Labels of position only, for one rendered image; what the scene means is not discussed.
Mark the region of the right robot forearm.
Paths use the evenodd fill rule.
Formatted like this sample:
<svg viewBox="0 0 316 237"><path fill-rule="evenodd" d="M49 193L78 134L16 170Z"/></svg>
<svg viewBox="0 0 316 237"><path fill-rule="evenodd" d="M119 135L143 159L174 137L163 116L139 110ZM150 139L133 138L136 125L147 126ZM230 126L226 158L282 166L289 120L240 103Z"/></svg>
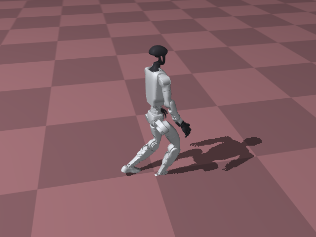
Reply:
<svg viewBox="0 0 316 237"><path fill-rule="evenodd" d="M176 108L176 105L175 105L175 101L174 100L171 100L170 101L170 107L168 109L169 113L171 114L172 116L172 119L175 121L175 122L178 122L180 125L181 123L183 122L183 120L180 118L180 115L178 114L177 112L177 108Z"/></svg>

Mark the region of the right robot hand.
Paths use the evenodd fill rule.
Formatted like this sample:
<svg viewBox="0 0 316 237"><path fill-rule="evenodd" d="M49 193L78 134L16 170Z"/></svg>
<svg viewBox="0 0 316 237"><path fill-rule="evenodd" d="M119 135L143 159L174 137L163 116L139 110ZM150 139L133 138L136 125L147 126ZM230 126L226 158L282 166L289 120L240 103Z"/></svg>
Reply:
<svg viewBox="0 0 316 237"><path fill-rule="evenodd" d="M181 125L178 122L175 122L179 127L182 128L182 131L185 133L185 137L187 137L190 134L191 129L189 128L190 124L186 122L182 122Z"/></svg>

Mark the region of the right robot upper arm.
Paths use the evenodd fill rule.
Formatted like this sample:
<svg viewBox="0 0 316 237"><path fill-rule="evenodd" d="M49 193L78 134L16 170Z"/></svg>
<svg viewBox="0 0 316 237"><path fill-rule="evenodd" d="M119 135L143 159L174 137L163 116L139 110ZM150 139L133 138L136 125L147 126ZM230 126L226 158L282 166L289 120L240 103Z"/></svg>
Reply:
<svg viewBox="0 0 316 237"><path fill-rule="evenodd" d="M165 74L161 74L158 75L158 82L162 88L162 94L163 94L163 98L164 98L164 106L167 108L171 108L170 107L170 101L171 99L171 80L170 77L165 75Z"/></svg>

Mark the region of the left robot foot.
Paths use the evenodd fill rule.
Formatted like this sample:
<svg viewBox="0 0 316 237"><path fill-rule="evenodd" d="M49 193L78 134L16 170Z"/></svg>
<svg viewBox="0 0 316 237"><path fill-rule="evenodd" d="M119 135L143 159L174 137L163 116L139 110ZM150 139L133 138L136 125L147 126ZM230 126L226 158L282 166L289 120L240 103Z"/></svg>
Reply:
<svg viewBox="0 0 316 237"><path fill-rule="evenodd" d="M129 165L128 165L129 166ZM132 167L132 168L128 168L128 166L127 165L124 165L123 167L122 167L122 169L121 169L121 172L123 172L123 173L128 173L128 172L131 172L131 173L138 173L138 172L140 172L141 171L141 169L140 168L137 168L137 167Z"/></svg>

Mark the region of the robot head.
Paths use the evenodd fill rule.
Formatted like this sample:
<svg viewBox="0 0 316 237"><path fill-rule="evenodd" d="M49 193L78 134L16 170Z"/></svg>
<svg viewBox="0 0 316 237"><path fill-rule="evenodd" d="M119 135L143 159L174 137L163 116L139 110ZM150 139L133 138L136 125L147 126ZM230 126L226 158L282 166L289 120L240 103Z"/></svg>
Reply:
<svg viewBox="0 0 316 237"><path fill-rule="evenodd" d="M165 63L165 56L167 53L168 53L167 49L161 45L155 45L150 48L149 54L155 57L158 57L158 61L154 62L153 66L149 68L151 72L159 71L158 68L160 68L160 65L163 65ZM162 56L163 61L161 60L161 56Z"/></svg>

